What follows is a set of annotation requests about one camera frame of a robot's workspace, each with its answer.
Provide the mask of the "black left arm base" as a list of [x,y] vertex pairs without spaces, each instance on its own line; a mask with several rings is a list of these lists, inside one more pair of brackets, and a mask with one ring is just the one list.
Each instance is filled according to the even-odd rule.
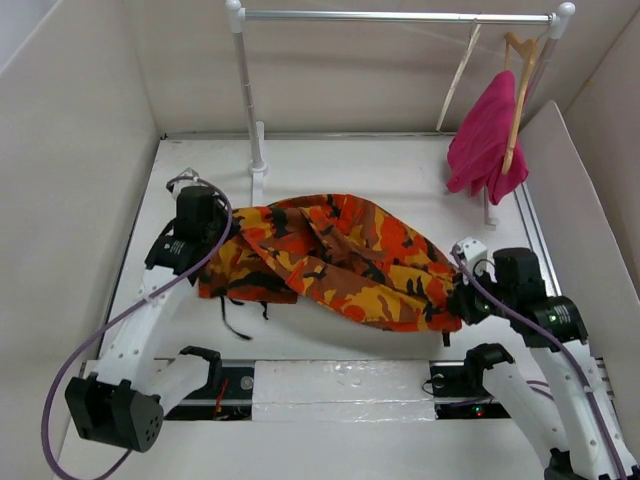
[[245,421],[252,418],[255,365],[224,363],[219,380],[187,396],[169,421]]

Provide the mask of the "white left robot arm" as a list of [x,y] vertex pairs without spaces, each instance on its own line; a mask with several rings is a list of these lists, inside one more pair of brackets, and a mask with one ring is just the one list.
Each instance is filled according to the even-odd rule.
[[215,186],[182,177],[172,194],[176,214],[144,260],[139,306],[125,314],[88,376],[74,377],[66,387],[67,406],[84,440],[146,452],[182,400],[195,391],[212,396],[222,387],[216,351],[187,346],[167,366],[156,364],[166,327],[233,225],[228,199]]

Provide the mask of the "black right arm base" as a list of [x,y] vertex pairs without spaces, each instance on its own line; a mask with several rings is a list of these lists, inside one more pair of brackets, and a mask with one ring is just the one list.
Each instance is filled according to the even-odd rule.
[[437,420],[508,419],[506,409],[468,378],[462,361],[431,361],[422,390],[434,401]]

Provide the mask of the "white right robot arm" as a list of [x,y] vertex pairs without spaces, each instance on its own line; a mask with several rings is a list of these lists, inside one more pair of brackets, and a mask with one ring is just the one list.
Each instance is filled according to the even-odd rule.
[[577,305],[550,296],[536,254],[514,247],[487,253],[467,238],[451,254],[459,269],[451,311],[468,325],[500,317],[522,338],[548,386],[535,392],[499,343],[469,350],[462,381],[506,410],[547,479],[636,479],[639,462],[623,438],[608,389],[591,355]]

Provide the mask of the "orange camouflage trousers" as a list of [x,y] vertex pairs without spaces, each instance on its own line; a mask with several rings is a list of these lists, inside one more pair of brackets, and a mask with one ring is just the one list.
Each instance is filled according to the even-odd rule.
[[456,274],[431,240],[374,202],[314,194],[236,209],[199,295],[264,305],[305,297],[383,331],[453,333]]

